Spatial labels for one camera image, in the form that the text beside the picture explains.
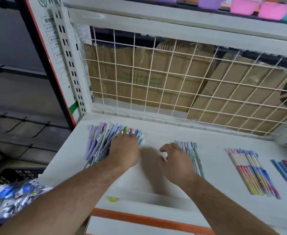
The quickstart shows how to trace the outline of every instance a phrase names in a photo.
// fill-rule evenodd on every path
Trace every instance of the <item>person's left hand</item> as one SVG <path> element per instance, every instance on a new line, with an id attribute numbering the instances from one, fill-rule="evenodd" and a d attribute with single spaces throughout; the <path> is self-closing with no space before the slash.
<path id="1" fill-rule="evenodd" d="M 117 166 L 122 166 L 125 171 L 136 165 L 140 158 L 136 136 L 133 133 L 130 135 L 119 133 L 114 136 L 108 158 L 117 163 Z"/>

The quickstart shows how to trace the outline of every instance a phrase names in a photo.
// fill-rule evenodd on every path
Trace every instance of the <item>forearm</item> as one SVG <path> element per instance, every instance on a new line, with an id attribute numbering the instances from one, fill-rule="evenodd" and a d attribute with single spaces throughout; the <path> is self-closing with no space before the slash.
<path id="1" fill-rule="evenodd" d="M 182 189 L 199 208 L 216 235 L 278 234 L 201 177 L 189 180 Z"/>
<path id="2" fill-rule="evenodd" d="M 42 195 L 0 227 L 0 235 L 73 235 L 125 170 L 106 158 Z"/>

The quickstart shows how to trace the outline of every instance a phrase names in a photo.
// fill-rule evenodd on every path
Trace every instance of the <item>white wire mesh panel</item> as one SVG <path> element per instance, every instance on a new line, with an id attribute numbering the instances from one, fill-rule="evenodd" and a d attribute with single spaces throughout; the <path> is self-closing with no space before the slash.
<path id="1" fill-rule="evenodd" d="M 94 102 L 268 136 L 287 124 L 287 57 L 92 28 Z"/>

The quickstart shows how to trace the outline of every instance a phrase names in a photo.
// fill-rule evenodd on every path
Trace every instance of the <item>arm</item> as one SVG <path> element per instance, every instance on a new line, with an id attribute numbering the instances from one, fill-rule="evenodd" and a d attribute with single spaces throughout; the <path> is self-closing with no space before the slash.
<path id="1" fill-rule="evenodd" d="M 160 148 L 167 162 L 159 158 L 162 173 L 179 186 L 196 204 L 216 235 L 278 235 L 257 217 L 199 177 L 191 158 L 175 143 Z"/>
<path id="2" fill-rule="evenodd" d="M 0 235 L 73 235 L 110 185 L 137 164 L 134 134 L 118 134 L 110 155 L 42 195 L 0 227 Z"/>

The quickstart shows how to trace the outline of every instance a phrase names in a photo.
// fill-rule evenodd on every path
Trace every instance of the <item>green tape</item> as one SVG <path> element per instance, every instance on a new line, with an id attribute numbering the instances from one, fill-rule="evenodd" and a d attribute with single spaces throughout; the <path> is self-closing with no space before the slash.
<path id="1" fill-rule="evenodd" d="M 78 101 L 76 101 L 74 104 L 72 104 L 70 107 L 69 107 L 69 110 L 70 110 L 70 114 L 72 115 L 74 113 L 74 111 L 79 107 L 79 104 L 78 104 Z"/>

